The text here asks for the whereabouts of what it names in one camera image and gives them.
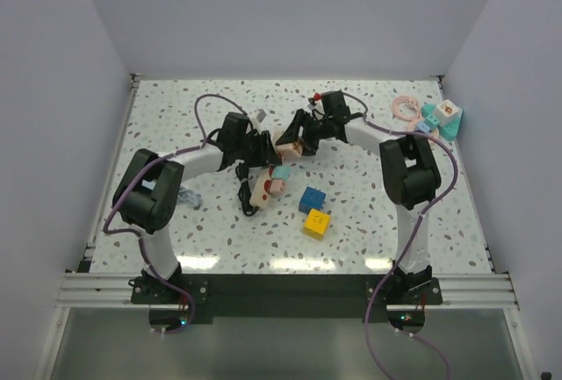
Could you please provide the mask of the pink cube plug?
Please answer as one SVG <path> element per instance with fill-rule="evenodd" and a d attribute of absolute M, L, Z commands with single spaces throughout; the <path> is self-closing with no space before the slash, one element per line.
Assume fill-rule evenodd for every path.
<path fill-rule="evenodd" d="M 277 141 L 281 138 L 282 134 L 283 133 L 281 131 L 275 131 L 272 136 L 273 147 L 275 148 L 281 160 L 296 161 L 297 159 L 301 158 L 303 155 L 303 145 L 299 140 L 282 145 L 277 144 Z"/>

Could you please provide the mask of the teal small plug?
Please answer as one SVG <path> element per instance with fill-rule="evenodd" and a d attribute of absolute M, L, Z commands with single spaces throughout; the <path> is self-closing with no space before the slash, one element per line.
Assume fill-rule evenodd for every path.
<path fill-rule="evenodd" d="M 284 180 L 285 182 L 289 179 L 291 174 L 290 166 L 276 166 L 270 171 L 270 177 L 272 179 Z"/>

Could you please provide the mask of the blue cube plug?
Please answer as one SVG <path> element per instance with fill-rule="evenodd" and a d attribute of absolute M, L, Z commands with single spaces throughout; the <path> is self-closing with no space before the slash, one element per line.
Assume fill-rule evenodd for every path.
<path fill-rule="evenodd" d="M 326 194 L 313 187 L 307 186 L 299 200 L 299 211 L 308 214 L 311 210 L 321 211 L 326 199 Z"/>

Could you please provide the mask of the yellow cube socket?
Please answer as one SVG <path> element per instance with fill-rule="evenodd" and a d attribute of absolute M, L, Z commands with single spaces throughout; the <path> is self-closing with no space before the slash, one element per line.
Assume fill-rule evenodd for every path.
<path fill-rule="evenodd" d="M 316 209 L 311 209 L 303 225 L 303 233 L 313 239 L 323 240 L 330 226 L 330 216 Z"/>

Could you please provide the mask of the pink small plug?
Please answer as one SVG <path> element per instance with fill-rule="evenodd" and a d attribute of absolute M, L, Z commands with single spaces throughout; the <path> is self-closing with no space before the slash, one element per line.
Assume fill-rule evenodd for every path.
<path fill-rule="evenodd" d="M 269 186 L 269 194 L 272 196 L 279 196 L 283 194 L 286 190 L 286 180 L 284 179 L 272 179 Z"/>

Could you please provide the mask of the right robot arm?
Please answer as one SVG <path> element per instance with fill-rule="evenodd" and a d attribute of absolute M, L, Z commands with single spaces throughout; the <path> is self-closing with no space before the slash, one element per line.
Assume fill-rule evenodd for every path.
<path fill-rule="evenodd" d="M 310 111 L 299 109 L 284 132 L 273 137 L 285 159 L 316 155 L 323 140 L 339 140 L 378 156 L 387 197 L 396 205 L 397 254 L 390 275 L 380 289 L 403 304 L 412 303 L 430 283 L 428 258 L 429 215 L 424 211 L 436 199 L 441 175 L 427 136 L 393 133 L 367 121 L 368 108 L 353 112 L 338 91 L 316 94 Z"/>

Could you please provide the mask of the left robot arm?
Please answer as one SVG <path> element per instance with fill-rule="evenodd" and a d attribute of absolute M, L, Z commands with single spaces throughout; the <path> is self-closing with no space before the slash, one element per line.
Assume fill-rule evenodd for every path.
<path fill-rule="evenodd" d="M 142 148 L 133 155 L 113 195 L 103 231 L 137 237 L 145 272 L 154 278 L 150 290 L 161 302 L 172 303 L 182 292 L 182 282 L 174 276 L 181 267 L 169 238 L 181 184 L 238 161 L 250 168 L 282 163 L 270 133 L 258 131 L 250 117 L 237 112 L 229 112 L 216 138 L 200 146 L 164 155 Z"/>

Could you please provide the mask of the blue small plug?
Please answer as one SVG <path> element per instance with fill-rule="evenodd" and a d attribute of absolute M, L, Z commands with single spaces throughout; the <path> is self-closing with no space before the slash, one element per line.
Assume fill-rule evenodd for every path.
<path fill-rule="evenodd" d="M 417 131 L 421 132 L 421 133 L 431 133 L 431 128 L 429 125 L 427 125 L 424 121 L 418 121 L 415 125 L 415 128 Z"/>

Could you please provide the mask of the teal plug on triangle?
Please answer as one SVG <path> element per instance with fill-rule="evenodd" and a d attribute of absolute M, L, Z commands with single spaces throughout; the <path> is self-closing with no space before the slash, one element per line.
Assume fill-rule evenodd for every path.
<path fill-rule="evenodd" d="M 440 120 L 434 114 L 429 114 L 425 118 L 425 124 L 429 127 L 430 131 L 433 131 L 440 125 Z"/>

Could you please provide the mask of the pink round socket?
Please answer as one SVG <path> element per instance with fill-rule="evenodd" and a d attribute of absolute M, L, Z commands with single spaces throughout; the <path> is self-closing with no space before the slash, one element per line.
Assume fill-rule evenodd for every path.
<path fill-rule="evenodd" d="M 425 118 L 418 118 L 418 119 L 410 121 L 407 125 L 407 131 L 413 132 L 413 133 L 421 133 L 421 132 L 417 131 L 416 128 L 415 128 L 415 125 L 418 121 L 424 121 L 425 122 Z M 425 135 L 430 137 L 429 144 L 431 145 L 432 148 L 436 148 L 438 146 L 437 142 L 441 140 L 438 129 L 435 129 L 435 130 L 431 131 L 431 133 L 428 133 L 428 134 L 426 134 L 426 133 L 422 133 L 422 134 L 425 134 Z"/>

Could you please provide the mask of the white cube plug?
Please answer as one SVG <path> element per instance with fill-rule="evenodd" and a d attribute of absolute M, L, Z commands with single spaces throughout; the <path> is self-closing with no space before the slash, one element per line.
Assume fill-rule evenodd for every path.
<path fill-rule="evenodd" d="M 433 115 L 438 119 L 440 126 L 445 126 L 451 123 L 459 115 L 460 111 L 461 109 L 453 102 L 444 100 L 436 105 Z"/>

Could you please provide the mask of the teal triangular socket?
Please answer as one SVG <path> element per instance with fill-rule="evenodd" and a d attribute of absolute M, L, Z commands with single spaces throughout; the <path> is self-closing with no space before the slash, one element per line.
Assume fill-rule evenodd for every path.
<path fill-rule="evenodd" d="M 435 104 L 424 104 L 421 107 L 421 115 L 426 118 L 436 108 Z M 463 117 L 463 109 L 459 108 L 457 115 L 447 125 L 438 125 L 431 133 L 434 136 L 439 135 L 443 140 L 452 142 L 458 135 L 461 119 Z"/>

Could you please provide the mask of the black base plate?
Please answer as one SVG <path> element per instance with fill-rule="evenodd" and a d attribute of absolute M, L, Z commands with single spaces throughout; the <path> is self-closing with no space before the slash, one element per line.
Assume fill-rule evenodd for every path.
<path fill-rule="evenodd" d="M 416 287 L 401 275 L 233 275 L 178 272 L 166 284 L 148 273 L 129 280 L 131 302 L 149 308 L 151 326 L 210 324 L 216 318 L 412 320 L 392 307 L 443 303 L 437 278 Z"/>

